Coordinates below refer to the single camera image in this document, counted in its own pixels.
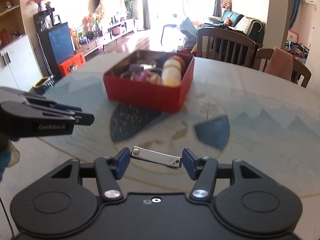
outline metal screw head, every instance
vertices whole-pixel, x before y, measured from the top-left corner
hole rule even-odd
[[[154,197],[154,198],[152,199],[152,202],[154,202],[154,203],[159,203],[159,202],[161,202],[161,198]]]
[[[137,149],[137,148],[133,149],[132,153],[134,155],[138,155],[139,154],[139,149]]]
[[[197,189],[194,192],[192,192],[192,195],[196,198],[204,198],[204,197],[207,197],[209,193],[206,190]]]
[[[120,197],[121,193],[115,189],[108,190],[104,193],[107,198],[117,198]]]

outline pink towel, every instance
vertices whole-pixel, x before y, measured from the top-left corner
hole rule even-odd
[[[292,55],[275,47],[271,59],[266,67],[265,73],[291,81],[292,70]]]

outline white table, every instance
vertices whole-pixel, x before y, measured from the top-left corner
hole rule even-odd
[[[21,162],[6,171],[0,185],[7,193],[7,204],[12,195],[68,158],[56,149],[92,161],[99,156],[114,156],[122,147],[133,145],[144,145],[177,156],[188,147],[198,156],[215,157],[220,163],[243,159],[293,190],[302,199],[304,207],[296,232],[303,239],[319,239],[320,99],[315,94],[256,70],[196,58],[194,81],[184,110],[164,116],[133,138],[113,143],[109,121],[118,103],[108,101],[102,73],[124,56],[97,56],[49,91],[48,98],[93,113],[95,123],[76,128],[71,136],[45,138],[54,150],[37,139],[17,143],[17,148],[23,144]],[[221,114],[227,114],[231,129],[223,151],[199,142],[193,128],[196,123]],[[47,152],[44,155],[48,161],[39,162],[41,153],[37,145]],[[119,185],[124,192],[190,192],[193,183],[184,169],[173,171],[132,160]],[[226,181],[218,181],[215,194],[226,186]]]

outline silver bolt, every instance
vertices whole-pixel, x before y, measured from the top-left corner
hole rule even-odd
[[[107,198],[117,198],[120,197],[121,193],[115,189],[108,190],[104,193]]]
[[[161,202],[161,198],[155,197],[155,198],[152,199],[152,202],[159,203],[159,202]]]
[[[196,198],[204,198],[204,197],[207,197],[209,193],[206,190],[197,189],[194,192],[192,192],[192,195]]]
[[[137,148],[133,149],[132,153],[134,155],[139,155],[139,149],[137,149]]]
[[[143,201],[143,203],[146,204],[146,205],[150,205],[152,203],[152,201],[150,199],[145,199]]]

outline red box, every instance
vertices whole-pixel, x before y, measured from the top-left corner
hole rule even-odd
[[[68,58],[66,61],[59,64],[61,75],[64,77],[69,75],[70,72],[74,71],[77,67],[85,64],[85,58],[83,52],[79,52],[74,56]]]
[[[188,66],[185,73],[182,73],[183,78],[179,87],[171,88],[119,77],[121,73],[128,70],[129,62],[133,58],[154,59],[163,64],[172,55],[179,55]],[[194,65],[195,59],[192,54],[137,50],[106,71],[103,74],[103,82],[109,100],[176,113],[182,108],[192,83]]]

